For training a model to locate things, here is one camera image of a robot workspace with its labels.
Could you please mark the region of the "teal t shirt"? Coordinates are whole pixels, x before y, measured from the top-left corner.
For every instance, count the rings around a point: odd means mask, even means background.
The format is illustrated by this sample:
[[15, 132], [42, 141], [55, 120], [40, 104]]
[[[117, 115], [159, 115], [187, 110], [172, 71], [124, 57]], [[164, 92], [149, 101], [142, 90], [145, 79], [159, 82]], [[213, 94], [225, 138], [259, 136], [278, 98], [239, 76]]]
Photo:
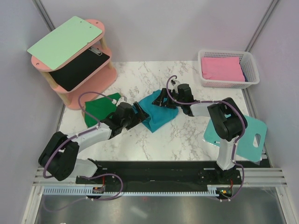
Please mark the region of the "teal t shirt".
[[161, 90], [156, 90], [152, 94], [138, 102], [140, 107], [149, 115], [142, 124], [152, 133], [161, 128], [166, 123], [175, 119], [178, 115], [178, 108], [171, 109], [153, 105], [152, 102], [160, 95]]

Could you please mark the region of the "green t shirt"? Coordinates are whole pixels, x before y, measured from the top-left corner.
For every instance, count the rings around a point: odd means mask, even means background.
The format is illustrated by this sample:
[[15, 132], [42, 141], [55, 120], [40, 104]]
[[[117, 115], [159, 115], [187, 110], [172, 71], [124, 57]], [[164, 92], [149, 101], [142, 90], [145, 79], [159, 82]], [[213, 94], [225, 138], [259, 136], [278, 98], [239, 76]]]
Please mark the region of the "green t shirt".
[[[118, 101], [121, 98], [121, 95], [119, 93], [114, 93], [108, 95], [108, 97]], [[85, 110], [101, 121], [105, 119], [110, 113], [116, 111], [116, 105], [114, 105], [109, 99], [105, 97], [101, 97], [93, 101], [85, 102]], [[84, 115], [84, 119], [85, 119], [85, 124], [88, 128], [98, 123], [96, 120], [94, 120], [93, 118], [91, 118], [89, 115], [86, 114]]]

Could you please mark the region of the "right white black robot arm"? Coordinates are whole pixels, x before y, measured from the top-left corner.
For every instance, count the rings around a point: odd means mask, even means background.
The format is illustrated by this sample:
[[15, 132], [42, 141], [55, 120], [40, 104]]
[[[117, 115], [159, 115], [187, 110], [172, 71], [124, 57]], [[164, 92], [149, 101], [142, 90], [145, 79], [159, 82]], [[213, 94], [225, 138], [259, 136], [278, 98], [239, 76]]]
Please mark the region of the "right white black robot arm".
[[233, 179], [236, 170], [235, 154], [238, 140], [244, 135], [248, 123], [232, 98], [220, 101], [195, 100], [188, 84], [172, 80], [173, 90], [163, 88], [152, 102], [159, 107], [175, 109], [181, 107], [183, 113], [191, 116], [209, 117], [214, 130], [220, 137], [220, 148], [214, 178], [218, 183]]

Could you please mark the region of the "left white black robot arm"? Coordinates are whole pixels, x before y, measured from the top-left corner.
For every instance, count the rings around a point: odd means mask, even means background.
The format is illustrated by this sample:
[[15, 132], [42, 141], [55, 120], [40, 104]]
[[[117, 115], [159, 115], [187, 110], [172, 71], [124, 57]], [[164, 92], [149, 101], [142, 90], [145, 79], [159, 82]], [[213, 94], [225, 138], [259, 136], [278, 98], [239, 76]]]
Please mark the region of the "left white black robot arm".
[[121, 102], [116, 111], [88, 129], [68, 135], [60, 131], [54, 133], [38, 159], [44, 168], [44, 178], [54, 177], [62, 181], [83, 171], [91, 183], [99, 183], [103, 177], [102, 171], [93, 162], [78, 159], [78, 153], [117, 136], [124, 128], [129, 130], [135, 127], [148, 117], [137, 102], [132, 105]]

